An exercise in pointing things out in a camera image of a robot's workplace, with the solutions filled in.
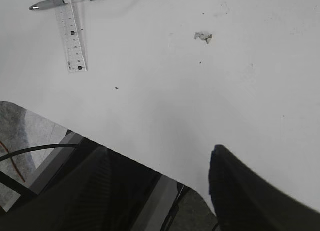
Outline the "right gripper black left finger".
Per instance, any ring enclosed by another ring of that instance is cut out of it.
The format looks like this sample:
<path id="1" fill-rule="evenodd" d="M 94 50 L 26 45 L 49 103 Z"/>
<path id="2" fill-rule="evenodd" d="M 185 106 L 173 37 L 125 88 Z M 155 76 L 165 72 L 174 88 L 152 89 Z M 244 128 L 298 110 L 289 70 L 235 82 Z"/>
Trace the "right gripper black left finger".
<path id="1" fill-rule="evenodd" d="M 57 185 L 0 219 L 2 231 L 103 231 L 111 199 L 111 163 L 96 149 Z"/>

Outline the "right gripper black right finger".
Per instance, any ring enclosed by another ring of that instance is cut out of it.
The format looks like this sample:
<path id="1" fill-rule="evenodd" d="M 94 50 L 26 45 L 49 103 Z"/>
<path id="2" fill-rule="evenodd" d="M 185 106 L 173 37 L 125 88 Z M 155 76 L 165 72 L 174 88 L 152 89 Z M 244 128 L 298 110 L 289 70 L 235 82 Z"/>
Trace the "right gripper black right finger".
<path id="1" fill-rule="evenodd" d="M 211 153 L 209 195 L 222 231 L 318 231 L 320 213 L 272 186 L 223 145 Z"/>

